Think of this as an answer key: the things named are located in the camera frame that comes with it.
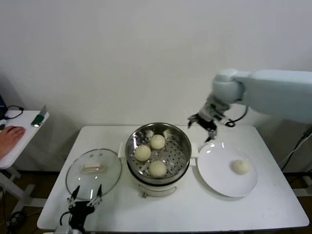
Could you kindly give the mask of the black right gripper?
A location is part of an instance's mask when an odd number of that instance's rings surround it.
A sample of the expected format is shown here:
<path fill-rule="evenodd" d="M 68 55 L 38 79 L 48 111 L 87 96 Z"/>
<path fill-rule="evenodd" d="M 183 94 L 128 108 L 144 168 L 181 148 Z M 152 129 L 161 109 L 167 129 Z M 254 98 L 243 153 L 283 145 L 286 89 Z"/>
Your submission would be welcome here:
<path fill-rule="evenodd" d="M 217 136 L 217 126 L 215 124 L 215 117 L 217 116 L 216 111 L 199 111 L 198 114 L 191 115 L 187 118 L 187 127 L 190 128 L 193 124 L 200 125 L 208 133 L 205 142 L 209 142 Z"/>

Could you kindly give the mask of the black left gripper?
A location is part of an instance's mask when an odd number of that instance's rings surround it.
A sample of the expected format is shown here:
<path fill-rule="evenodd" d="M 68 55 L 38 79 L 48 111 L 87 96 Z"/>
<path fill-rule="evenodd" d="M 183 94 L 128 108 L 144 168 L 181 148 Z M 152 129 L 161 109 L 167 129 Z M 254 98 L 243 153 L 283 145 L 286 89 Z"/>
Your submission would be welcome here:
<path fill-rule="evenodd" d="M 71 214 L 69 226 L 75 230 L 85 231 L 84 223 L 86 217 L 92 214 L 95 208 L 102 202 L 102 185 L 100 184 L 95 198 L 92 198 L 89 202 L 78 201 L 75 203 L 79 189 L 80 186 L 77 186 L 72 192 L 71 197 L 67 198 L 69 212 Z"/>

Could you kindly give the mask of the bare human hand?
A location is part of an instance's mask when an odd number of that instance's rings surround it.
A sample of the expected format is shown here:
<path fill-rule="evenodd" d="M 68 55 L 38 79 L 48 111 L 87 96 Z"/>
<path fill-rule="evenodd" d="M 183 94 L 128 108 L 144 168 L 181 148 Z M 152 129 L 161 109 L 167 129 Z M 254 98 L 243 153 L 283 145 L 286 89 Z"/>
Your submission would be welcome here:
<path fill-rule="evenodd" d="M 0 133 L 0 158 L 2 159 L 20 141 L 20 139 L 25 134 L 25 129 L 23 127 L 8 126 L 5 127 Z"/>

